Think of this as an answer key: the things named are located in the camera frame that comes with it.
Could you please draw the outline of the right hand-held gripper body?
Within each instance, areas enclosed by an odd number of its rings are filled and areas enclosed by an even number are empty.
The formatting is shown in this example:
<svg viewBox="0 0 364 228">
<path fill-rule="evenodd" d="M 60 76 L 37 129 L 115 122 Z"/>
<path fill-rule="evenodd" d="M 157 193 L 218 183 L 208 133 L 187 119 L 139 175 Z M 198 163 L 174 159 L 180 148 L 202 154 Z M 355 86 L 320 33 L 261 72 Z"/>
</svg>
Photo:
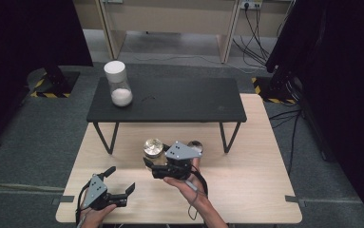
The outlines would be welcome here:
<svg viewBox="0 0 364 228">
<path fill-rule="evenodd" d="M 154 179 L 170 177 L 177 180 L 187 180 L 192 171 L 192 160 L 202 156 L 202 152 L 181 142 L 172 144 L 164 154 L 167 159 L 165 165 L 152 164 L 150 166 Z"/>
</svg>

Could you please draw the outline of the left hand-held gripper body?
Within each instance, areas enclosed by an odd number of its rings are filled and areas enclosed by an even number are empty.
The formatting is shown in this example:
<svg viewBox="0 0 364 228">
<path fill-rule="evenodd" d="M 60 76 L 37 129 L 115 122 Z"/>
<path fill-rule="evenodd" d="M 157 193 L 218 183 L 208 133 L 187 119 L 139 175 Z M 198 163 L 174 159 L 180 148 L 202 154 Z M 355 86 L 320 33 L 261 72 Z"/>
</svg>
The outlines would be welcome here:
<svg viewBox="0 0 364 228">
<path fill-rule="evenodd" d="M 126 207 L 128 194 L 113 195 L 108 193 L 104 178 L 103 174 L 92 176 L 84 202 L 82 203 L 83 209 L 102 210 L 112 204 L 115 204 L 117 207 Z"/>
</svg>

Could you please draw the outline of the glass jar of yellow grains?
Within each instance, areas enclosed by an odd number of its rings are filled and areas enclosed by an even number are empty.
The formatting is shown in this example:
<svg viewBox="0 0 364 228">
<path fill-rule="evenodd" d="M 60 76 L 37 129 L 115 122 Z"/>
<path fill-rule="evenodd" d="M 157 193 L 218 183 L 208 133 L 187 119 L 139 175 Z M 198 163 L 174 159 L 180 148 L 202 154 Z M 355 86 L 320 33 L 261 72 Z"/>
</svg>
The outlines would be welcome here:
<svg viewBox="0 0 364 228">
<path fill-rule="evenodd" d="M 163 143 L 158 139 L 148 139 L 144 143 L 144 159 L 155 165 L 166 165 L 167 159 L 163 152 Z"/>
</svg>

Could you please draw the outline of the glass jar of brown powder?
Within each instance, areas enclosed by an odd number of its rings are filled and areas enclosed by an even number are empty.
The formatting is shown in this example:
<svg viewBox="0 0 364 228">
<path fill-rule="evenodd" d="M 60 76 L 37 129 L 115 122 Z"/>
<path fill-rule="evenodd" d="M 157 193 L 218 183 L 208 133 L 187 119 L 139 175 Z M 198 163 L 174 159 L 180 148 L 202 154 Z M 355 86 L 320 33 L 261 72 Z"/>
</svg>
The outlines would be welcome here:
<svg viewBox="0 0 364 228">
<path fill-rule="evenodd" d="M 188 146 L 197 152 L 201 153 L 203 151 L 202 143 L 199 141 L 191 141 L 188 143 Z"/>
</svg>

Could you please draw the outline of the black metal shelf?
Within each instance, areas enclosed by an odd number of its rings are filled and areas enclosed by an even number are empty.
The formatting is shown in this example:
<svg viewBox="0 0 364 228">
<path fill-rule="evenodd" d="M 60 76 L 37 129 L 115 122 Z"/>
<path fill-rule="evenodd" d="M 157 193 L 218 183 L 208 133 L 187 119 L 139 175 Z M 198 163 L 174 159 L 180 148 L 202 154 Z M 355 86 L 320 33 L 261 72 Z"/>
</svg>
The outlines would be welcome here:
<svg viewBox="0 0 364 228">
<path fill-rule="evenodd" d="M 86 120 L 100 131 L 101 123 L 234 123 L 247 121 L 233 78 L 131 78 L 133 99 L 114 105 L 107 79 L 101 78 Z"/>
</svg>

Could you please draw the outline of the grey-lidded glass jar of salt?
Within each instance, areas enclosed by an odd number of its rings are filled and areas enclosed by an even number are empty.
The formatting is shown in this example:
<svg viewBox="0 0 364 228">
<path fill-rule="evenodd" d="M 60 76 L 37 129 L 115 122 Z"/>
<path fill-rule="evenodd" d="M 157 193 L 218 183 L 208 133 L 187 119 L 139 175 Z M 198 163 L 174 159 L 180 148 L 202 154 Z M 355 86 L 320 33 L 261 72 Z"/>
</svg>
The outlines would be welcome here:
<svg viewBox="0 0 364 228">
<path fill-rule="evenodd" d="M 116 106 L 130 105 L 133 94 L 127 79 L 125 64 L 121 61 L 111 61 L 105 64 L 104 71 L 112 103 Z"/>
</svg>

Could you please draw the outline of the person's left hand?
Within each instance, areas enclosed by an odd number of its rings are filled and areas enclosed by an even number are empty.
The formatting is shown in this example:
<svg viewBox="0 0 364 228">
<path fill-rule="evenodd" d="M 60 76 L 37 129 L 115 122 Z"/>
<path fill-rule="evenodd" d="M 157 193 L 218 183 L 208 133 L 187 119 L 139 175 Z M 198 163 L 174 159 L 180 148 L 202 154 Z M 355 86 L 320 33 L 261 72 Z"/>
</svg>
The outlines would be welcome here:
<svg viewBox="0 0 364 228">
<path fill-rule="evenodd" d="M 99 211 L 87 208 L 81 212 L 80 223 L 77 225 L 77 228 L 99 228 L 105 217 L 116 207 L 116 204 L 112 204 Z"/>
</svg>

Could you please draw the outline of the person's right hand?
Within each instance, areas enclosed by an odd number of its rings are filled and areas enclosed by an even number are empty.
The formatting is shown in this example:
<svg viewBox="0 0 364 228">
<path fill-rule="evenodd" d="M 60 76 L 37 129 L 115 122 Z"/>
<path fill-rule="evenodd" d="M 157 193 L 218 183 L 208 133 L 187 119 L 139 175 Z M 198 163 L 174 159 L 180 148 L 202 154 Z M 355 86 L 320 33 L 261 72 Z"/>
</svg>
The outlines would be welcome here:
<svg viewBox="0 0 364 228">
<path fill-rule="evenodd" d="M 187 180 L 176 180 L 169 177 L 163 179 L 167 184 L 176 187 L 188 203 L 198 211 L 203 210 L 209 203 L 204 179 L 199 169 L 200 161 L 199 158 L 192 160 L 192 174 Z"/>
</svg>

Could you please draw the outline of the grey tape strip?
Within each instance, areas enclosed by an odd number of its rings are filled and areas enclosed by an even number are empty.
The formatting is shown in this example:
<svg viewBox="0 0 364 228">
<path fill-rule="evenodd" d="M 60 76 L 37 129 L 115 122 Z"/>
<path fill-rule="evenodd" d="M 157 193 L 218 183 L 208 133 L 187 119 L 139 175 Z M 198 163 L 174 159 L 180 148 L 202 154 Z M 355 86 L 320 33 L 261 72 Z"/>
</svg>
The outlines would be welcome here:
<svg viewBox="0 0 364 228">
<path fill-rule="evenodd" d="M 61 202 L 72 203 L 74 201 L 74 196 L 60 196 L 59 198 L 54 198 L 51 202 L 52 205 L 59 205 Z"/>
<path fill-rule="evenodd" d="M 299 207 L 306 207 L 306 202 L 304 199 L 300 199 L 296 196 L 287 196 L 285 195 L 285 201 L 286 202 L 292 202 L 292 203 L 297 203 L 299 205 Z"/>
</svg>

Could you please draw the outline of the black stand base, striped tape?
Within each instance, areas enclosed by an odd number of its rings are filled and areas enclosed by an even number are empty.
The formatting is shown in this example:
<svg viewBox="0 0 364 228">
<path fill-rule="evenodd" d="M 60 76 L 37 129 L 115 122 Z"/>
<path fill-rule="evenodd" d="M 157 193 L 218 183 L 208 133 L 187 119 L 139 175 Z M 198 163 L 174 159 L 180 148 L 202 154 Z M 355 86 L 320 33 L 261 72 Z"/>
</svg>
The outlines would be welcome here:
<svg viewBox="0 0 364 228">
<path fill-rule="evenodd" d="M 45 72 L 36 83 L 30 96 L 39 98 L 68 98 L 79 76 L 79 71 L 61 71 L 59 75 Z"/>
<path fill-rule="evenodd" d="M 252 83 L 255 92 L 264 102 L 291 105 L 296 103 L 296 100 L 286 87 L 271 88 L 270 77 L 253 77 Z"/>
</svg>

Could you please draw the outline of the dark curtain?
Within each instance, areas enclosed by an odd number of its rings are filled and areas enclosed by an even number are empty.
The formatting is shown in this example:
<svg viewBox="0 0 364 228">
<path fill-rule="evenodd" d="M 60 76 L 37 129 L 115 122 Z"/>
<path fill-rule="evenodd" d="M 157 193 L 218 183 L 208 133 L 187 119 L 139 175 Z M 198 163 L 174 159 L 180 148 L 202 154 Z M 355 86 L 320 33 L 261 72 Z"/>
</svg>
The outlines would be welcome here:
<svg viewBox="0 0 364 228">
<path fill-rule="evenodd" d="M 73 0 L 0 0 L 0 134 L 32 71 L 91 64 Z"/>
<path fill-rule="evenodd" d="M 296 0 L 266 68 L 299 78 L 323 142 L 364 203 L 364 0 Z"/>
</svg>

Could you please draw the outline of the wall power socket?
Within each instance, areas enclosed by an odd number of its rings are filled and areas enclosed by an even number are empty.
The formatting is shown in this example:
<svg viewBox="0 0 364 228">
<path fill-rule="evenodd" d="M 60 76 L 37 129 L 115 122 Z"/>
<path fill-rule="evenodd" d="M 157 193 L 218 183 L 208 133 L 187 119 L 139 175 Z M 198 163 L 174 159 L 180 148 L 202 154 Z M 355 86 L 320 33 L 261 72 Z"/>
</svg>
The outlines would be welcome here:
<svg viewBox="0 0 364 228">
<path fill-rule="evenodd" d="M 263 0 L 241 0 L 240 7 L 243 10 L 259 10 Z"/>
</svg>

